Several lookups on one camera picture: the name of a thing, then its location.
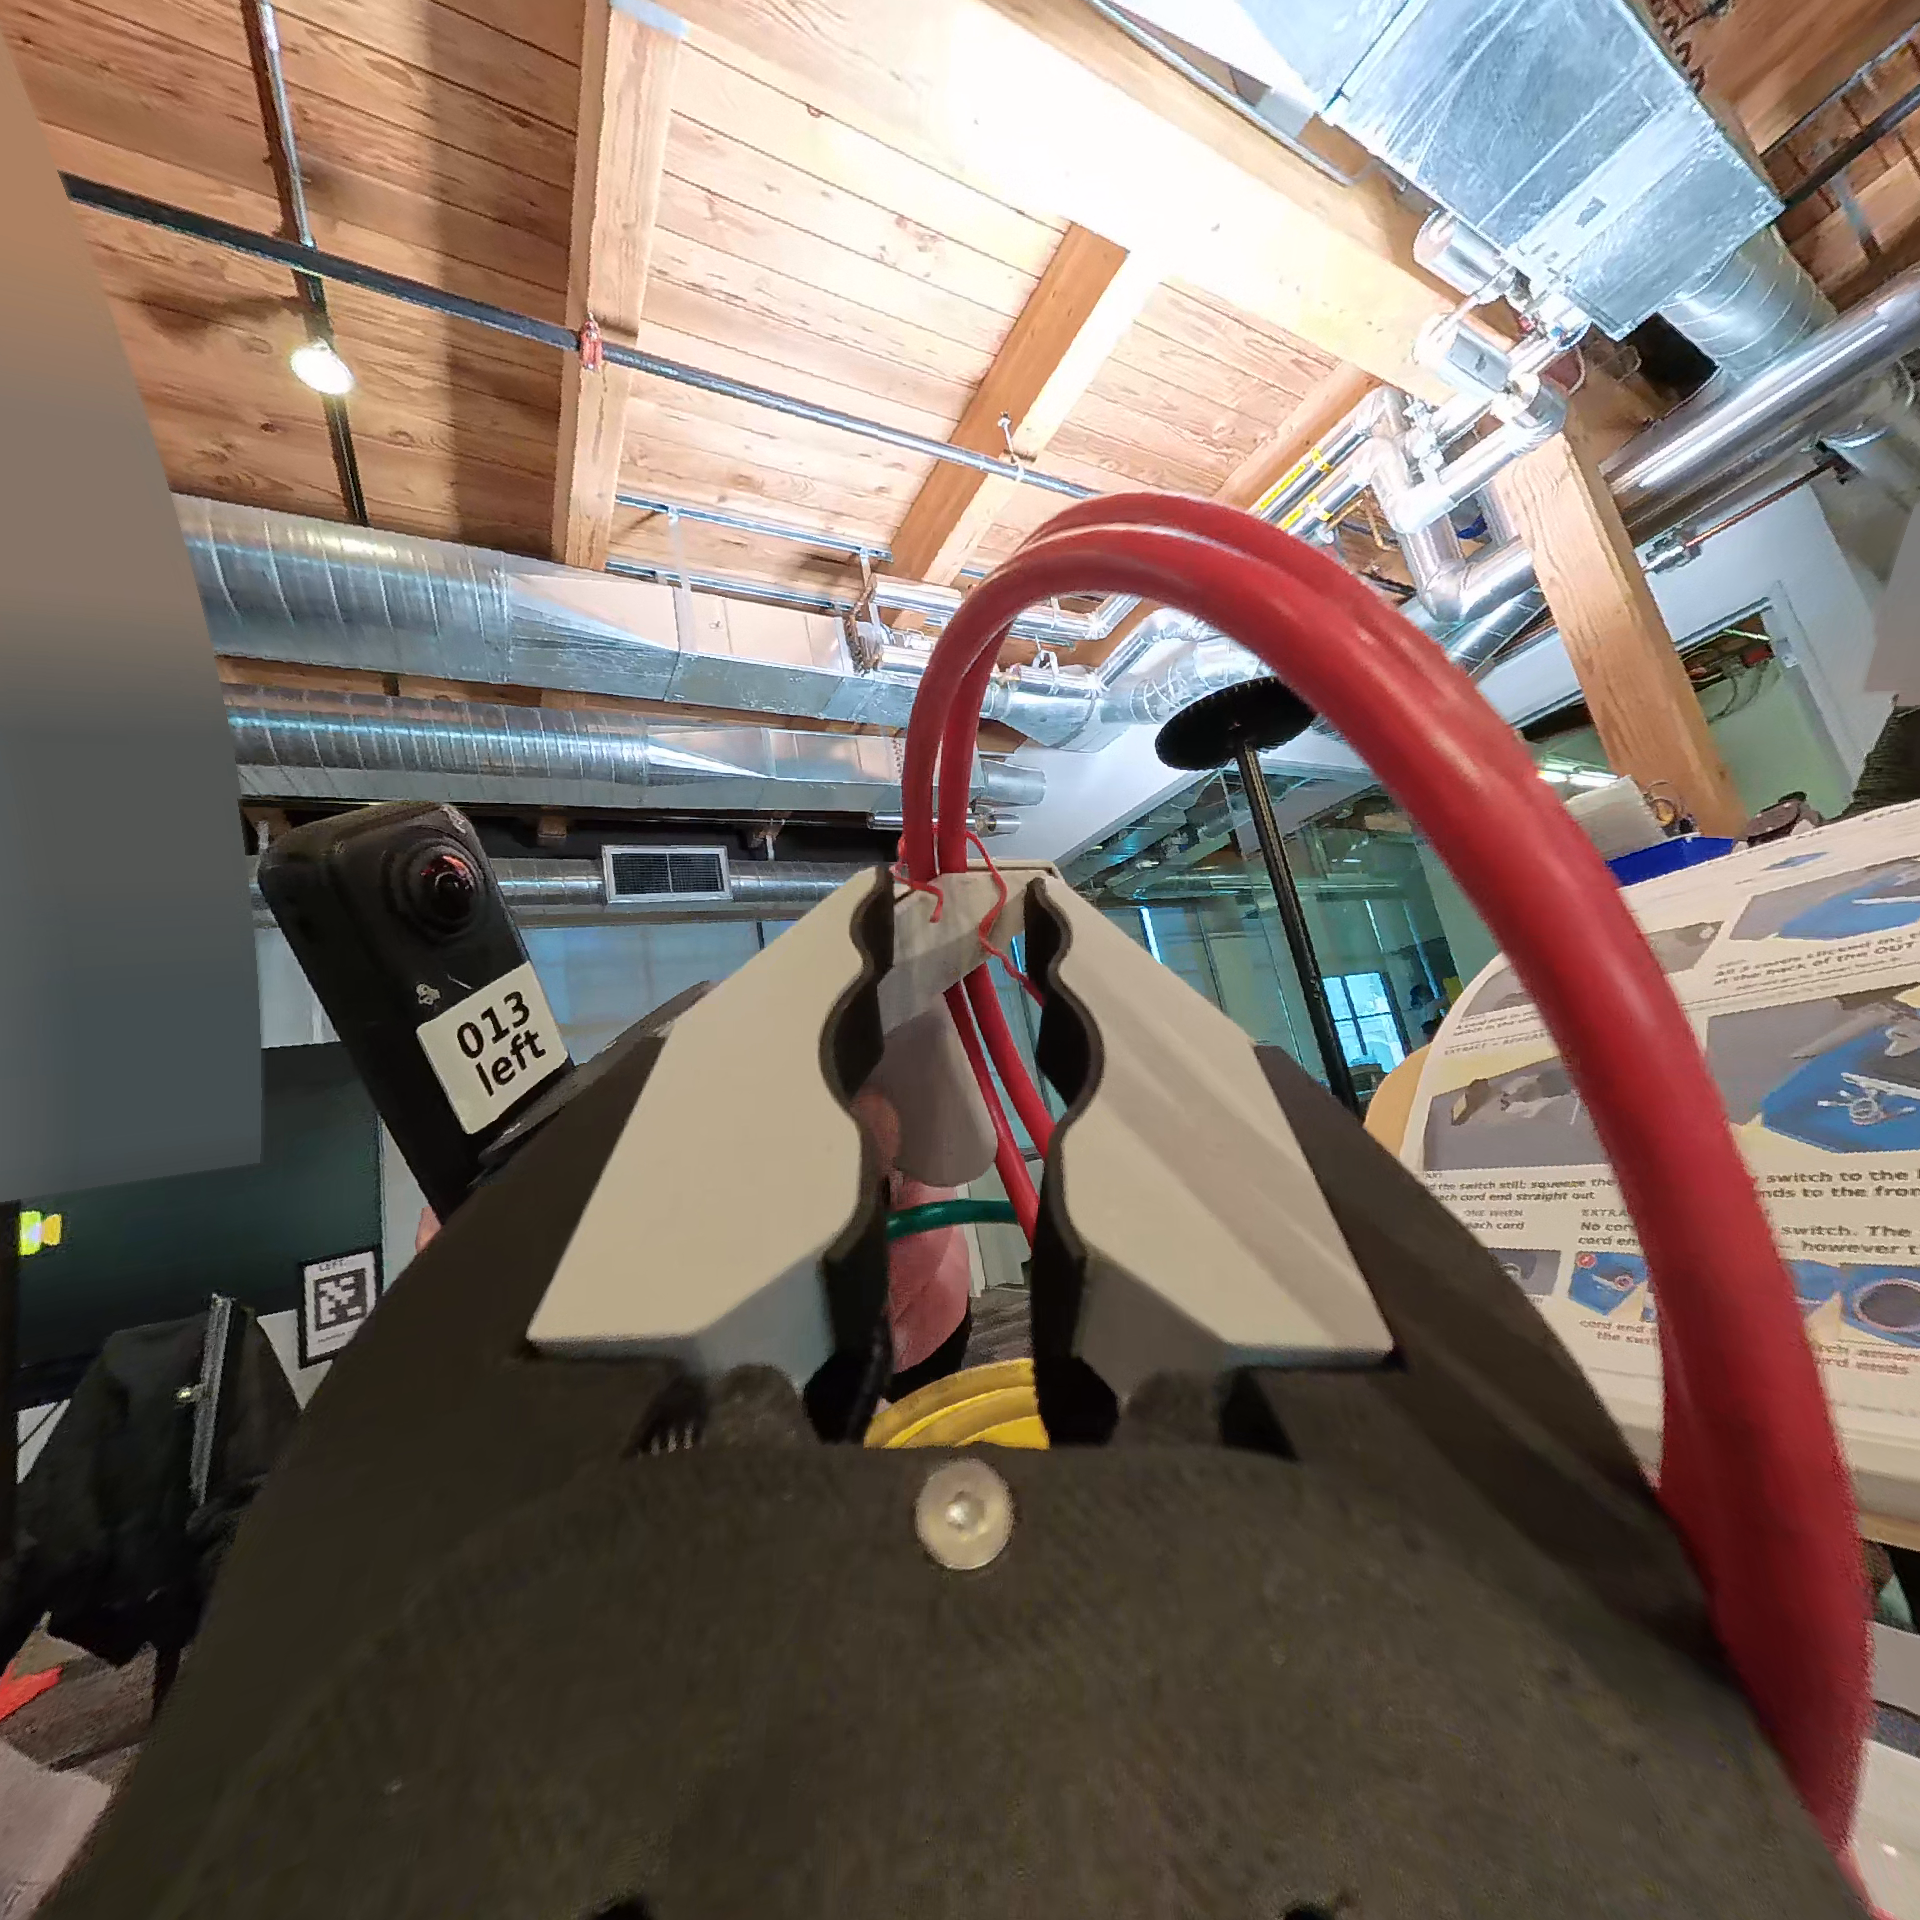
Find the clear plastic container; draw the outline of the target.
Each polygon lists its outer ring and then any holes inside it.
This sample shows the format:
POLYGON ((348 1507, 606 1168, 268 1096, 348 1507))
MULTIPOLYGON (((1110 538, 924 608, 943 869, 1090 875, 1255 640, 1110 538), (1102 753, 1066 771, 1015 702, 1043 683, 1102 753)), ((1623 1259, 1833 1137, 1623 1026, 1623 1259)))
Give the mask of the clear plastic container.
POLYGON ((1672 840, 1660 807, 1631 777, 1569 784, 1563 803, 1603 862, 1651 854, 1672 840))

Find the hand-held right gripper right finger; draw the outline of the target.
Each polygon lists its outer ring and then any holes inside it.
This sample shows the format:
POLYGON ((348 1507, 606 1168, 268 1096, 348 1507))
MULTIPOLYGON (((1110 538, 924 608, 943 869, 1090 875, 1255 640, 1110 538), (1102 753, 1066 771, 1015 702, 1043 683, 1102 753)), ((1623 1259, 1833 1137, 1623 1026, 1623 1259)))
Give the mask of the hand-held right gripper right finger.
POLYGON ((1030 882, 1030 980, 1065 1109, 1034 1360, 1093 1379, 1384 1360, 1389 1325, 1247 1032, 1059 876, 1030 882))

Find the instruction sheet on stand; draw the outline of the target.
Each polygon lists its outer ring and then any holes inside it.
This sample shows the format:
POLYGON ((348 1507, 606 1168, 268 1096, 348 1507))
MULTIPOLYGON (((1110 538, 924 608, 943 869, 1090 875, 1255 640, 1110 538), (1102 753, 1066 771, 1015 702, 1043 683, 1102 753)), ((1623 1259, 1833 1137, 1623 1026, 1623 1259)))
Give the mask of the instruction sheet on stand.
POLYGON ((1434 1140, 1446 1133, 1456 1096, 1453 1046, 1423 1045, 1376 1089, 1362 1128, 1425 1184, 1440 1174, 1434 1140))

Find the black jacket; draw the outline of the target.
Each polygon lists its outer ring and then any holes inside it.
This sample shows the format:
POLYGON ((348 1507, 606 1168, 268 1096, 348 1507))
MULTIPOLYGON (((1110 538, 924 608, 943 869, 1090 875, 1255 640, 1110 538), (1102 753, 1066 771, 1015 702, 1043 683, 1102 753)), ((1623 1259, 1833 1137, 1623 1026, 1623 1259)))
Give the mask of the black jacket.
POLYGON ((17 1487, 4 1659, 38 1627, 111 1665, 180 1656, 295 1424, 253 1309, 114 1332, 17 1487))

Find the black monitor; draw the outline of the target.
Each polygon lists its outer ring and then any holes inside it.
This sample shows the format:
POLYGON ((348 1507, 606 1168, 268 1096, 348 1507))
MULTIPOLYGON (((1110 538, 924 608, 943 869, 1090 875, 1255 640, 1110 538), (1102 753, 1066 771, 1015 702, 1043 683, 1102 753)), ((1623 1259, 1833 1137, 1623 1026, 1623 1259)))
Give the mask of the black monitor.
POLYGON ((262 1159, 120 1187, 23 1196, 62 1237, 17 1271, 17 1369, 58 1372, 111 1332, 169 1323, 210 1293, 298 1304, 313 1260, 382 1247, 373 1101, 339 1045, 262 1054, 262 1159))

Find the thin spiral air duct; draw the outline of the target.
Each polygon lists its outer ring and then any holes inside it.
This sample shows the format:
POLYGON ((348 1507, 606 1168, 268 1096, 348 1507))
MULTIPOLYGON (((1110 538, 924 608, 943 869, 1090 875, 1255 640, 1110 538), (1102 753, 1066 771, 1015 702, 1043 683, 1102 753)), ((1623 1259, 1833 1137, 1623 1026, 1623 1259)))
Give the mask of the thin spiral air duct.
POLYGON ((611 906, 605 898, 605 866, 597 859, 501 859, 493 866, 501 898, 523 920, 593 925, 612 920, 707 920, 748 917, 782 920, 798 917, 826 900, 848 879, 866 876, 866 869, 835 862, 762 862, 731 859, 734 900, 723 903, 641 903, 611 906))

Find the dark ceiling sprinkler pipe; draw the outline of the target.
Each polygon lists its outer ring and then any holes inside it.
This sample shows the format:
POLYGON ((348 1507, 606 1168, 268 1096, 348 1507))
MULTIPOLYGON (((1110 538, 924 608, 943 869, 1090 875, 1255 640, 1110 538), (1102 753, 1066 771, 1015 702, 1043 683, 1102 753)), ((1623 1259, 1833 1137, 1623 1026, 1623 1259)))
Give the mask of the dark ceiling sprinkler pipe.
MULTIPOLYGON (((287 271, 290 277, 306 277, 323 286, 335 287, 348 287, 354 293, 369 293, 373 299, 386 299, 400 303, 405 308, 416 308, 422 314, 435 314, 438 321, 445 324, 464 324, 485 328, 498 337, 511 337, 518 343, 534 343, 539 350, 564 353, 575 362, 587 356, 584 350, 584 334, 577 328, 567 328, 559 324, 542 324, 530 314, 518 314, 517 308, 505 308, 498 303, 482 303, 482 299, 467 299, 458 293, 448 293, 442 287, 435 287, 427 281, 410 278, 410 277, 395 277, 391 271, 378 271, 373 265, 325 252, 290 237, 275 237, 259 230, 237 227, 231 220, 219 220, 210 214, 197 214, 190 208, 153 199, 146 195, 108 185, 101 179, 76 177, 62 171, 58 173, 62 190, 68 195, 68 202, 108 214, 114 220, 153 230, 168 237, 180 237, 188 243, 203 243, 237 259, 247 259, 253 265, 268 265, 275 271, 287 271)), ((993 459, 968 447, 956 442, 942 442, 934 438, 924 438, 918 431, 889 425, 879 421, 869 416, 854 416, 845 412, 833 412, 820 401, 810 401, 804 396, 779 394, 775 387, 759 387, 754 381, 740 381, 734 375, 710 372, 693 363, 682 363, 677 357, 662 357, 656 353, 621 347, 621 343, 606 343, 597 356, 605 369, 618 369, 618 372, 637 372, 652 381, 666 381, 672 387, 682 387, 690 394, 700 396, 715 396, 726 401, 740 401, 745 407, 754 407, 769 416, 814 425, 825 431, 835 431, 841 438, 857 438, 863 442, 873 447, 889 447, 899 454, 911 454, 920 460, 930 460, 934 467, 949 467, 949 470, 964 470, 980 479, 998 479, 1011 488, 1022 488, 1027 492, 1053 492, 1066 503, 1084 503, 1093 500, 1096 489, 1084 488, 1080 482, 1071 482, 1065 475, 1053 475, 1046 470, 1037 470, 1031 464, 1017 464, 1015 459, 993 459)))

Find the sheet metal duct box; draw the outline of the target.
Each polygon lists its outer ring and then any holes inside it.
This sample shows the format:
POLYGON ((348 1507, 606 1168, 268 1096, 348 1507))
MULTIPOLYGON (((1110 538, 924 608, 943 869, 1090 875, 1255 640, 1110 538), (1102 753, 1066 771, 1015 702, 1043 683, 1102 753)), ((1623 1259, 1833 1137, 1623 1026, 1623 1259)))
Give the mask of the sheet metal duct box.
POLYGON ((1779 218, 1634 4, 1314 4, 1320 116, 1623 337, 1779 218))

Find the printed instruction sheet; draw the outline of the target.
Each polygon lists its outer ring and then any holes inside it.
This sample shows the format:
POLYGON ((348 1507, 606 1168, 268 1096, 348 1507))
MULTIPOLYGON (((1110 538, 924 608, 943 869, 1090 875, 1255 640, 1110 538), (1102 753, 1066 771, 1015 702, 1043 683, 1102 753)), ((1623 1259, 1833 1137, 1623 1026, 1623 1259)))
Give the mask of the printed instruction sheet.
MULTIPOLYGON (((1918 807, 1631 887, 1755 1175, 1846 1432, 1918 1427, 1918 807)), ((1428 1046, 1405 1164, 1613 1400, 1657 1297, 1588 1102, 1499 960, 1428 1046)))

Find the white vent grille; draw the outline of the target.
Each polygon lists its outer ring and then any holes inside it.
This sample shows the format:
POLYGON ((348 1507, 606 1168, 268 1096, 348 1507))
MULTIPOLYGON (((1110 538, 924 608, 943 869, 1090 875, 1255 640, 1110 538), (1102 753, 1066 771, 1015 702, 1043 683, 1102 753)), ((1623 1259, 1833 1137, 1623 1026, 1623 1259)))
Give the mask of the white vent grille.
POLYGON ((723 848, 606 846, 602 866, 611 906, 734 900, 723 848))

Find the silver insulated pipes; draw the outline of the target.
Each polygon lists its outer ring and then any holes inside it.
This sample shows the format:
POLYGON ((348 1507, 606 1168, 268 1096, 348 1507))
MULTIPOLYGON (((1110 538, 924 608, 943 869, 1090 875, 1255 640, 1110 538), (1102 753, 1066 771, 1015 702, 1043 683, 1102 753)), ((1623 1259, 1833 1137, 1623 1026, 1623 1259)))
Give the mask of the silver insulated pipes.
MULTIPOLYGON (((1836 324, 1790 337, 1789 308, 1773 303, 1755 308, 1739 287, 1739 318, 1760 314, 1768 333, 1761 369, 1732 381, 1732 353, 1720 353, 1720 381, 1691 396, 1667 421, 1654 422, 1626 442, 1613 464, 1601 467, 1631 539, 1645 542, 1678 526, 1694 503, 1723 492, 1802 447, 1839 448, 1846 460, 1887 448, 1893 429, 1905 421, 1886 415, 1881 399, 1897 399, 1893 369, 1918 350, 1918 272, 1887 281, 1881 293, 1861 303, 1836 324)), ((1450 538, 1450 514, 1493 489, 1493 482, 1544 447, 1563 429, 1563 394, 1543 387, 1549 421, 1522 421, 1519 431, 1499 431, 1443 467, 1418 467, 1412 454, 1443 453, 1440 421, 1405 425, 1392 412, 1392 394, 1377 391, 1352 421, 1332 435, 1332 467, 1301 460, 1272 489, 1266 506, 1239 511, 1219 500, 1187 500, 1173 492, 1110 492, 1074 506, 1043 526, 1043 538, 1080 526, 1121 526, 1124 511, 1148 519, 1170 519, 1173 511, 1201 511, 1206 523, 1219 517, 1228 526, 1261 519, 1295 539, 1327 532, 1360 492, 1376 492, 1396 529, 1405 563, 1417 577, 1411 613, 1437 620, 1437 634, 1453 645, 1453 656, 1471 654, 1468 640, 1489 634, 1537 583, 1532 558, 1522 538, 1509 538, 1480 561, 1462 561, 1450 538)))

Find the medium spiral air duct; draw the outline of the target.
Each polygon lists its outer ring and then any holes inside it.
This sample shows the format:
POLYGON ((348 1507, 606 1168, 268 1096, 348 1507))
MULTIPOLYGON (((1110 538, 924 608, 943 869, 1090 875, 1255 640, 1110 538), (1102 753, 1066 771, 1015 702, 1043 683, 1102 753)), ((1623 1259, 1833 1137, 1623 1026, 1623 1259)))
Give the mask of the medium spiral air duct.
POLYGON ((256 802, 652 810, 672 816, 898 812, 898 736, 656 721, 611 709, 227 687, 256 802))

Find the large spiral air duct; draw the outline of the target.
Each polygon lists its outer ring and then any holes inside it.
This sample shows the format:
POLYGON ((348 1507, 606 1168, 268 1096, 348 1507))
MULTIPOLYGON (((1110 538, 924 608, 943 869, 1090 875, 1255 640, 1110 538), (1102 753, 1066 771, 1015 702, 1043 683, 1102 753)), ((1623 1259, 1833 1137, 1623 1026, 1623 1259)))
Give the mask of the large spiral air duct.
POLYGON ((899 731, 927 649, 857 662, 845 620, 172 497, 215 651, 899 731))

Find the fiducial marker sign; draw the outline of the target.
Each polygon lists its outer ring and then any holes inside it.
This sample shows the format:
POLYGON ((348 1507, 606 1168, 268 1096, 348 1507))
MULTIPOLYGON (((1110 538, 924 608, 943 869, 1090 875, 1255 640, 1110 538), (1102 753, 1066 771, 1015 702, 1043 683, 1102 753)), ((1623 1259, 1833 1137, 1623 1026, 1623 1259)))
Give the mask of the fiducial marker sign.
POLYGON ((376 1247, 303 1260, 295 1317, 298 1367, 313 1369, 339 1359, 369 1323, 382 1293, 382 1253, 376 1247))

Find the black pole with disc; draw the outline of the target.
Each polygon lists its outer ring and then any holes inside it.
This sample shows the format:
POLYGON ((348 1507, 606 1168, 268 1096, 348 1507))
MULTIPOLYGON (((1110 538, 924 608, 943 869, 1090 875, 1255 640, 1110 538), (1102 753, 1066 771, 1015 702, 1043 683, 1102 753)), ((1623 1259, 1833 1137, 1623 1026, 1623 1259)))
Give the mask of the black pole with disc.
POLYGON ((1232 766, 1250 803, 1261 862, 1276 895, 1286 954, 1307 1004, 1311 1032, 1326 1068, 1327 1092, 1352 1117, 1362 1114, 1352 1065, 1332 1016, 1327 988, 1307 929, 1304 903, 1285 854, 1285 831, 1261 771, 1266 752, 1307 731, 1314 712, 1282 681, 1242 681, 1175 712, 1154 736, 1159 761, 1173 771, 1214 771, 1232 766))

